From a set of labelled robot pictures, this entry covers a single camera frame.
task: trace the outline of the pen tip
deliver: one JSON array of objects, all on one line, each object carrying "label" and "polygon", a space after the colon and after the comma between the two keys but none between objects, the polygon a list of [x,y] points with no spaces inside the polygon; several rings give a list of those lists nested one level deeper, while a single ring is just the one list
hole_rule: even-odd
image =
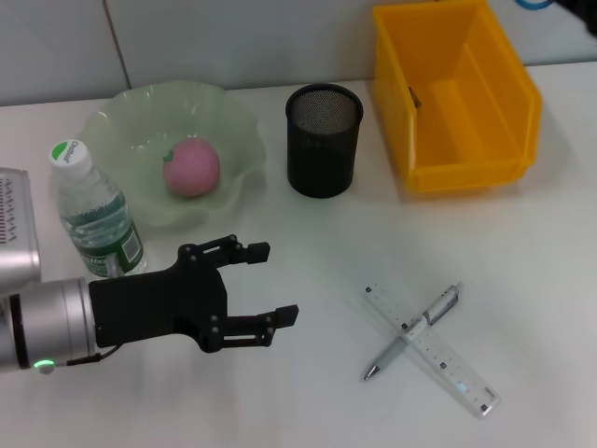
[{"label": "pen tip", "polygon": [[365,376],[363,377],[363,379],[365,381],[368,380],[369,378],[371,378],[378,371],[380,371],[380,368],[378,366],[372,366],[371,369],[369,369],[369,371],[365,374]]}]

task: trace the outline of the white wall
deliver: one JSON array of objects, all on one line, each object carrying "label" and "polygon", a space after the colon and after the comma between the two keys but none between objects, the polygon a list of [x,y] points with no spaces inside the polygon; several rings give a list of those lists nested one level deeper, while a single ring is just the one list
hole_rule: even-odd
[{"label": "white wall", "polygon": [[124,89],[101,0],[0,0],[0,105]]},{"label": "white wall", "polygon": [[514,0],[489,3],[525,63],[597,61],[597,39],[580,19],[560,5],[527,11]]},{"label": "white wall", "polygon": [[[372,76],[373,5],[401,0],[108,0],[133,86],[227,88]],[[526,63],[597,60],[584,24],[554,5],[489,0]],[[102,0],[0,0],[0,105],[126,89]]]},{"label": "white wall", "polygon": [[[133,86],[196,79],[225,88],[372,77],[371,6],[400,0],[110,0]],[[559,6],[491,0],[526,63],[597,60]]]}]

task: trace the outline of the white bottle cap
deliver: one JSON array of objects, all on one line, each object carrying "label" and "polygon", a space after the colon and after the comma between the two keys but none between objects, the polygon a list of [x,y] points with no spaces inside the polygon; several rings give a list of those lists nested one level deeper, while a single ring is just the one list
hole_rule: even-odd
[{"label": "white bottle cap", "polygon": [[79,140],[65,140],[49,152],[49,161],[54,172],[65,180],[85,177],[93,168],[93,161],[87,146]]}]

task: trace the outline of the yellow storage box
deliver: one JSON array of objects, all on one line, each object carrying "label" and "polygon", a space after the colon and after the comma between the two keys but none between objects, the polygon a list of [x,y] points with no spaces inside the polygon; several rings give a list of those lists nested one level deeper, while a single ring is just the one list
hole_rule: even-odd
[{"label": "yellow storage box", "polygon": [[522,177],[535,162],[541,96],[485,1],[373,15],[375,99],[407,188],[478,189]]}]

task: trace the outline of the glass bowl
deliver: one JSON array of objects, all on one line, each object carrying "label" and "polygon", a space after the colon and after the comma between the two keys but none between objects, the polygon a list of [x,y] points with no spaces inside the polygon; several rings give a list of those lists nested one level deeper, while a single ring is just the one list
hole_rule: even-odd
[{"label": "glass bowl", "polygon": [[[162,176],[163,157],[180,140],[207,140],[220,159],[220,182],[196,197],[175,196]],[[243,179],[262,168],[257,118],[226,91],[173,81],[125,91],[93,114],[77,136],[95,165],[122,189],[136,222],[165,227],[234,203]]]}]

